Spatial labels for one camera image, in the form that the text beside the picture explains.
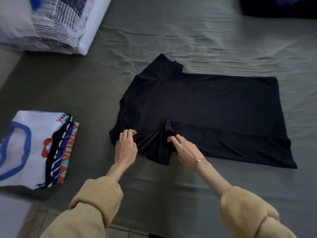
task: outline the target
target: tile floor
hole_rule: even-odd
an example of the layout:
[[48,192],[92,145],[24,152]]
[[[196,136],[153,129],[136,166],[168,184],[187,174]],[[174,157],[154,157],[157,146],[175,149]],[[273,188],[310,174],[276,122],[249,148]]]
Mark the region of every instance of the tile floor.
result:
[[[34,204],[29,211],[18,238],[38,238],[61,212]],[[112,224],[106,238],[148,238],[147,233]]]

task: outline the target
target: bracelet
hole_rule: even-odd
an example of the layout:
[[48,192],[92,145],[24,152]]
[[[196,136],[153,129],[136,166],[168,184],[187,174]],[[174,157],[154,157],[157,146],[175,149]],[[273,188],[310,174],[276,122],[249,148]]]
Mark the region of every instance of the bracelet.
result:
[[201,160],[199,160],[199,159],[196,158],[196,164],[194,165],[193,170],[195,170],[195,168],[196,168],[196,166],[198,165],[198,163],[199,163],[200,161],[204,160],[204,159],[205,159],[205,157],[202,158]]

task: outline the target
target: bed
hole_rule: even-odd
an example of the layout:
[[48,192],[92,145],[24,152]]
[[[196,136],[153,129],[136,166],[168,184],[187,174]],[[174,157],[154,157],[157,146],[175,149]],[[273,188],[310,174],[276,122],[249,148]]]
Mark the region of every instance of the bed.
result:
[[[18,110],[64,111],[81,124],[64,184],[3,187],[57,209],[114,159],[109,130],[134,76],[164,53],[188,73],[276,76],[297,170],[208,158],[233,185],[271,203],[297,237],[317,233],[317,22],[243,16],[238,0],[112,0],[88,54],[26,53],[0,91],[0,136]],[[172,157],[138,156],[120,180],[113,223],[163,237],[232,237],[219,201]]]

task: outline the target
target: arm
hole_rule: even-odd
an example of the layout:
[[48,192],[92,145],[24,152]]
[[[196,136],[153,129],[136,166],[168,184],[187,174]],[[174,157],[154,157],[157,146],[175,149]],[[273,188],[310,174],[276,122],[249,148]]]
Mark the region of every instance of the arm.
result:
[[44,231],[41,238],[105,237],[107,228],[117,214],[123,193],[118,184],[137,154],[132,136],[125,130],[116,144],[114,164],[106,176],[87,180],[69,205]]
[[169,137],[181,163],[194,169],[220,199],[220,213],[226,228],[235,238],[296,238],[279,221],[273,206],[259,196],[232,186],[184,137]]

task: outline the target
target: yellow sweater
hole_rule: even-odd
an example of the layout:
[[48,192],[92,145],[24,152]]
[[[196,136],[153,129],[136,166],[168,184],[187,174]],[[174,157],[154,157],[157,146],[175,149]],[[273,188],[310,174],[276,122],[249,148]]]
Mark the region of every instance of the yellow sweater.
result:
[[[109,177],[87,180],[69,205],[41,235],[41,238],[104,238],[117,214],[123,193]],[[230,188],[220,200],[224,225],[235,238],[296,238],[279,222],[273,206],[259,196]]]

